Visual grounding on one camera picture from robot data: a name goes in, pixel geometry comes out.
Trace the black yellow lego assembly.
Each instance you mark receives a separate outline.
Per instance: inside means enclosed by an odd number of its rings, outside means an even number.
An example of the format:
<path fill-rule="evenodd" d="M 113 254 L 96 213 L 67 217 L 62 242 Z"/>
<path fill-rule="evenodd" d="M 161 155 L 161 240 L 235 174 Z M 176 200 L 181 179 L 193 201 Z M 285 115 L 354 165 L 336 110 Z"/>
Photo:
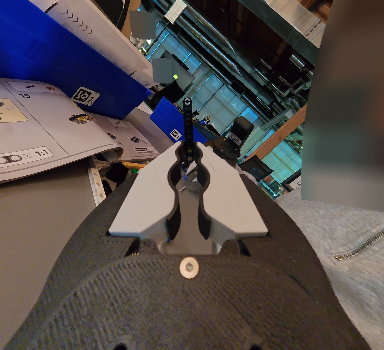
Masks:
<path fill-rule="evenodd" d="M 183 99 L 183 117 L 184 117 L 184 168 L 188 169 L 194 161 L 194 128 L 192 99 L 186 97 Z"/>

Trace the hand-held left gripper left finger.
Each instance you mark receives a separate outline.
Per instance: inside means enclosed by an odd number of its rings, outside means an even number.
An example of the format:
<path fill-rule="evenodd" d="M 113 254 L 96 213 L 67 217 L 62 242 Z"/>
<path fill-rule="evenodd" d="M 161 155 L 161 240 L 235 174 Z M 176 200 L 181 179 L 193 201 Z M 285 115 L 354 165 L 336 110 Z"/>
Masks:
<path fill-rule="evenodd" d="M 184 143 L 176 142 L 139 171 L 108 232 L 153 240 L 162 254 L 181 224 L 179 191 Z"/>

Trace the dark wall monitor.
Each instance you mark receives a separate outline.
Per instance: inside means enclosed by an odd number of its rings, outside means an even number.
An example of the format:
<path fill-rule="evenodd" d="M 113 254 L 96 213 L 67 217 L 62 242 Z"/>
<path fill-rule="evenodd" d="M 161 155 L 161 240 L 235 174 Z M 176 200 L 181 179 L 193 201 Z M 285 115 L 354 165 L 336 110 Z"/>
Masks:
<path fill-rule="evenodd" d="M 189 72 L 189 67 L 179 59 L 175 54 L 170 54 L 168 51 L 164 51 L 160 58 L 169 59 L 172 62 L 172 81 L 171 83 L 177 83 L 180 89 L 185 92 L 188 90 L 194 81 L 194 76 Z"/>

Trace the wooden post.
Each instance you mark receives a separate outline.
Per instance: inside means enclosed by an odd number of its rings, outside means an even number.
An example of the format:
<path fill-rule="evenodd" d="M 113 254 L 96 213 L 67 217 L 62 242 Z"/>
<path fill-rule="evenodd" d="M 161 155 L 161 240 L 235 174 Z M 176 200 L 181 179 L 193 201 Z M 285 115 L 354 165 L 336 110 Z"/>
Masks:
<path fill-rule="evenodd" d="M 260 160 L 265 158 L 273 149 L 278 146 L 285 138 L 298 128 L 306 117 L 307 103 L 298 110 L 290 119 L 288 119 L 271 137 L 269 137 L 261 146 L 259 146 L 244 161 L 248 161 L 254 156 Z"/>

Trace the lego instruction booklet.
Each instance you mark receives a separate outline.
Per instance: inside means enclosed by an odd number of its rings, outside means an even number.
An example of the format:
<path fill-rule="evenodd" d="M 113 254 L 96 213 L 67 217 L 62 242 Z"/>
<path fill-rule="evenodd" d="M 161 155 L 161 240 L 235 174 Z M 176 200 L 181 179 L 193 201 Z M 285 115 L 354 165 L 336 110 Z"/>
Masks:
<path fill-rule="evenodd" d="M 108 164 L 160 155 L 131 123 L 86 112 L 55 86 L 12 79 L 0 86 L 1 183 L 97 154 Z"/>

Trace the blue plastic bin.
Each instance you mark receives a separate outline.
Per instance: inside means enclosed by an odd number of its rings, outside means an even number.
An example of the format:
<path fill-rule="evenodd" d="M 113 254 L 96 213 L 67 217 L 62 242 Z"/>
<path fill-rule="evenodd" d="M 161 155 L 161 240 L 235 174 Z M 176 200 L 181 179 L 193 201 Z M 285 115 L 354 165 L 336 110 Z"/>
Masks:
<path fill-rule="evenodd" d="M 0 0 L 0 74 L 37 81 L 72 98 L 83 87 L 99 96 L 86 112 L 124 119 L 151 91 L 29 0 Z"/>
<path fill-rule="evenodd" d="M 161 99 L 151 114 L 150 119 L 173 143 L 176 143 L 177 141 L 185 141 L 184 116 L 179 112 L 176 106 L 166 98 L 163 97 Z M 205 143 L 218 137 L 195 121 L 193 122 L 193 125 L 195 142 Z"/>

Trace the hanging white sign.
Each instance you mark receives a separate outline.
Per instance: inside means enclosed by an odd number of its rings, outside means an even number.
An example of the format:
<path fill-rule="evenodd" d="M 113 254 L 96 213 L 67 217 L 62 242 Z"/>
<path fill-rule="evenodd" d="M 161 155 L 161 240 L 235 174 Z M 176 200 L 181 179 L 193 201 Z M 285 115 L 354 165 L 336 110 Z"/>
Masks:
<path fill-rule="evenodd" d="M 174 24 L 186 8 L 187 4 L 184 1 L 176 0 L 165 13 L 164 17 L 170 24 Z"/>

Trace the white long lego beam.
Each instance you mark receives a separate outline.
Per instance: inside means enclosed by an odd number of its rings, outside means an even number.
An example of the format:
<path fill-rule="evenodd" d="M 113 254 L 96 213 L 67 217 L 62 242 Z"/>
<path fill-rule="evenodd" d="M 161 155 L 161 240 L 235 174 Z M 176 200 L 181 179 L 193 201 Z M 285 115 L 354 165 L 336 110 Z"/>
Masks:
<path fill-rule="evenodd" d="M 90 168 L 88 169 L 89 182 L 94 198 L 95 205 L 98 206 L 103 200 L 106 199 L 107 195 L 104 190 L 103 182 L 100 176 L 100 170 L 102 169 L 101 164 L 97 160 L 94 160 L 93 157 L 88 159 Z"/>

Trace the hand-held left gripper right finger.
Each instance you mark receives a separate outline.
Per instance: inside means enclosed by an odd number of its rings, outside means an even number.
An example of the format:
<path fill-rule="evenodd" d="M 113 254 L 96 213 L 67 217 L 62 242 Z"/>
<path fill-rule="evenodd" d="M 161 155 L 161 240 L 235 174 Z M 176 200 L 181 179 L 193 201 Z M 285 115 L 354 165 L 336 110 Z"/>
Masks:
<path fill-rule="evenodd" d="M 214 254 L 228 240 L 265 237 L 268 233 L 244 182 L 233 167 L 200 142 L 195 143 L 199 195 L 198 227 Z"/>

